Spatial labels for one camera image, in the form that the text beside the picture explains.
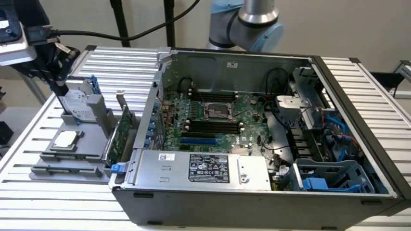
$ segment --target white wall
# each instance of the white wall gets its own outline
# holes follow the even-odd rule
[[[54,28],[117,35],[109,0],[39,0]],[[193,0],[174,0],[177,15]],[[411,59],[411,0],[277,0],[285,31],[274,52],[357,57],[369,70],[389,71]],[[202,48],[208,41],[210,0],[201,0],[175,22],[175,45]],[[162,0],[122,0],[129,34],[163,22]],[[102,38],[65,36],[65,45],[119,46]],[[165,29],[131,42],[134,47],[165,46]],[[0,69],[0,76],[11,75]]]

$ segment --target warning label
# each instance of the warning label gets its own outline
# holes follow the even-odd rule
[[[190,154],[187,180],[190,182],[229,183],[228,156]]]

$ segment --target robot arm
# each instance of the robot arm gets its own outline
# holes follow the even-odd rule
[[[59,44],[38,0],[1,0],[0,65],[37,77],[57,96],[67,92],[69,68],[79,51]]]
[[[214,0],[208,49],[270,52],[282,35],[273,0]]]

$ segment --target blue plastic part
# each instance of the blue plastic part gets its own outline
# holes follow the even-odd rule
[[[244,0],[213,0],[210,4],[210,13],[232,11],[244,5]]]
[[[358,193],[360,185],[352,185],[349,188],[328,188],[324,178],[305,178],[302,180],[304,189],[306,191],[317,192],[342,192],[342,193]]]
[[[360,185],[358,184],[356,184],[356,185],[352,185],[349,188],[333,188],[333,189],[329,189],[328,191],[329,192],[342,192],[342,193],[360,193]]]
[[[99,86],[98,86],[98,82],[97,82],[97,78],[91,75],[89,77],[90,80],[90,84],[91,84],[91,93],[101,95],[101,91],[99,91]]]
[[[78,118],[74,118],[74,119],[75,119],[77,125],[81,124],[81,120]]]
[[[150,140],[149,140],[149,139],[145,139],[145,140],[143,140],[143,148],[147,148],[149,143],[150,143]]]
[[[115,174],[123,173],[123,165],[111,165],[109,171]]]
[[[342,129],[342,134],[345,134],[346,132],[346,126],[345,124],[338,121],[337,119],[329,117],[329,116],[324,116],[324,119],[329,120],[332,123],[336,123],[337,125],[340,125],[341,129]],[[338,156],[337,162],[342,161],[345,157],[345,148],[341,148],[341,154]]]
[[[151,136],[153,136],[153,132],[151,131],[146,131],[145,138],[149,139]]]
[[[149,123],[149,124],[147,124],[147,130],[151,131],[153,129],[154,129],[154,124],[153,124],[153,123]]]
[[[280,23],[273,24],[260,35],[249,51],[272,52],[282,36],[284,26]]]
[[[302,180],[302,185],[306,191],[328,191],[324,178],[305,178]]]
[[[158,107],[159,107],[159,103],[158,103],[158,102],[154,102],[154,103],[153,103],[153,112],[157,111]]]
[[[150,123],[154,122],[154,116],[153,116],[153,115],[149,117],[149,122],[150,122]]]
[[[217,144],[216,139],[179,139],[179,143],[190,143],[190,144]]]

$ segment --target blue tab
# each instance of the blue tab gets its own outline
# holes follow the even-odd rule
[[[117,173],[117,174],[123,173],[123,165],[111,165],[110,173]]]

